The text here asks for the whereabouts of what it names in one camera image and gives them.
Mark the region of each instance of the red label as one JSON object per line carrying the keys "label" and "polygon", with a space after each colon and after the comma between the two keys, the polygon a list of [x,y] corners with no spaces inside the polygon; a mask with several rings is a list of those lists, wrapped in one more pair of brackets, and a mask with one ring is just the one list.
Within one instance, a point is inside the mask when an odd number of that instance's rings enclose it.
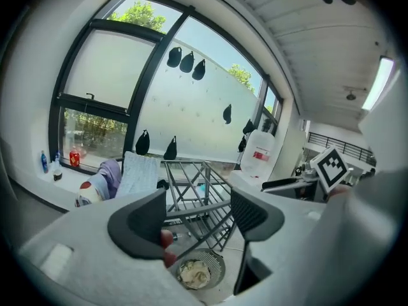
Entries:
{"label": "red label", "polygon": [[269,160],[269,156],[266,156],[260,152],[254,152],[253,157],[255,157],[256,159],[262,160],[262,161],[267,161]]}

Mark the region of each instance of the glass pane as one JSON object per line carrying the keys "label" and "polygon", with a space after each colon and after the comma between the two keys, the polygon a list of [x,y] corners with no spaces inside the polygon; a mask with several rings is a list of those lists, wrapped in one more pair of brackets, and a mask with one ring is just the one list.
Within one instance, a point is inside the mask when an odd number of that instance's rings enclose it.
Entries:
{"label": "glass pane", "polygon": [[264,107],[271,113],[273,114],[273,104],[275,103],[275,95],[273,94],[272,90],[268,87],[268,90],[266,92],[266,99],[265,99],[265,104]]}
{"label": "glass pane", "polygon": [[78,53],[65,93],[128,108],[154,44],[129,35],[93,31]]}
{"label": "glass pane", "polygon": [[76,148],[80,164],[98,168],[107,159],[122,157],[127,124],[112,119],[64,109],[62,156]]}
{"label": "glass pane", "polygon": [[276,107],[276,111],[274,112],[274,117],[276,119],[277,122],[279,122],[279,119],[281,118],[281,113],[282,113],[282,103],[276,103],[277,107]]}
{"label": "glass pane", "polygon": [[125,0],[107,18],[167,33],[181,12],[148,0]]}
{"label": "glass pane", "polygon": [[270,118],[267,115],[262,113],[261,121],[259,122],[259,126],[258,126],[258,130],[266,131],[267,133],[271,133],[274,125],[275,124],[272,122],[272,120],[270,120]]}
{"label": "glass pane", "polygon": [[175,38],[187,49],[193,47],[193,50],[199,51],[203,58],[231,73],[258,97],[262,82],[261,75],[235,47],[211,28],[190,17],[184,22]]}
{"label": "glass pane", "polygon": [[[193,51],[194,67],[204,58],[205,75],[194,80],[191,70],[167,66],[173,48],[182,57]],[[136,128],[134,144],[147,129],[149,153],[163,155],[173,136],[177,136],[178,157],[236,163],[242,130],[252,118],[257,97],[219,63],[179,40],[174,40],[146,95]],[[223,119],[231,105],[231,123]]]}

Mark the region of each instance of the ceiling light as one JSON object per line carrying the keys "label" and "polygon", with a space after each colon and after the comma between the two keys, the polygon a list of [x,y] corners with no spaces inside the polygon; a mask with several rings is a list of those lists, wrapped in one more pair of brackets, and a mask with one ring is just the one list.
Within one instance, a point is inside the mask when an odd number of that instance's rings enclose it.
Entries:
{"label": "ceiling light", "polygon": [[346,96],[346,99],[353,101],[356,99],[356,96],[353,94],[353,92],[350,92],[350,94]]}
{"label": "ceiling light", "polygon": [[378,67],[374,83],[372,84],[367,99],[365,100],[363,106],[361,107],[362,109],[370,111],[371,108],[374,106],[375,102],[381,95],[381,92],[383,91],[385,85],[387,84],[393,66],[394,60],[387,57],[380,58],[380,66]]}

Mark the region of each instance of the black window frame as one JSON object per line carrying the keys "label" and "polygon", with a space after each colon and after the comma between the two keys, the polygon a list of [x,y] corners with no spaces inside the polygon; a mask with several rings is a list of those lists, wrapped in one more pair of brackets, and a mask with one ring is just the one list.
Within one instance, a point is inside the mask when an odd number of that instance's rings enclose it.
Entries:
{"label": "black window frame", "polygon": [[[84,25],[84,27],[76,36],[74,42],[68,50],[67,55],[64,58],[55,83],[48,120],[48,146],[51,160],[54,160],[57,150],[62,151],[61,145],[64,128],[62,121],[63,116],[61,117],[61,112],[65,108],[76,110],[79,112],[85,112],[90,115],[96,115],[127,124],[127,131],[123,146],[123,156],[126,151],[132,151],[136,125],[138,123],[143,102],[150,84],[154,79],[156,71],[164,57],[164,54],[170,46],[170,43],[173,41],[179,29],[183,26],[184,22],[189,17],[196,19],[198,22],[201,22],[205,26],[215,31],[222,38],[224,38],[229,44],[235,47],[261,75],[261,88],[258,95],[258,106],[256,115],[253,119],[253,123],[257,128],[259,126],[261,114],[264,113],[267,117],[272,119],[272,122],[274,124],[272,134],[275,135],[279,121],[263,106],[265,104],[267,90],[271,89],[271,91],[275,95],[275,101],[277,101],[277,103],[280,103],[281,106],[283,104],[283,99],[277,92],[275,86],[270,80],[269,75],[263,71],[263,68],[252,57],[252,55],[248,53],[248,51],[246,51],[246,49],[236,39],[234,39],[234,37],[232,37],[230,33],[225,31],[221,26],[217,25],[207,17],[198,13],[193,6],[185,6],[172,0],[148,0],[181,12],[180,17],[176,20],[176,22],[172,25],[172,27],[166,34],[136,24],[129,24],[125,22],[106,19],[124,1],[125,0],[109,0],[108,2],[106,2]],[[69,77],[69,73],[72,69],[72,65],[82,45],[84,44],[90,33],[95,29],[126,34],[134,36],[136,38],[141,38],[143,40],[151,41],[156,44],[151,51],[149,58],[146,60],[137,83],[135,83],[135,88],[129,101],[128,108],[109,105],[107,103],[102,103],[93,99],[86,99],[64,93],[64,88]],[[61,165],[86,174],[93,174],[97,170],[91,166],[86,165],[80,165],[80,167],[72,167],[70,164],[65,163],[65,160],[63,159],[61,160]]]}

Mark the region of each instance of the blue bottle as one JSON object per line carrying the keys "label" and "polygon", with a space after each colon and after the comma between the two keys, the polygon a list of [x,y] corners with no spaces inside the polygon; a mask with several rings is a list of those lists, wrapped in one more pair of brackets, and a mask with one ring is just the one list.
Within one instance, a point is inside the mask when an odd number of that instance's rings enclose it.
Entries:
{"label": "blue bottle", "polygon": [[44,154],[44,150],[41,151],[41,163],[43,165],[44,173],[48,173],[47,157]]}

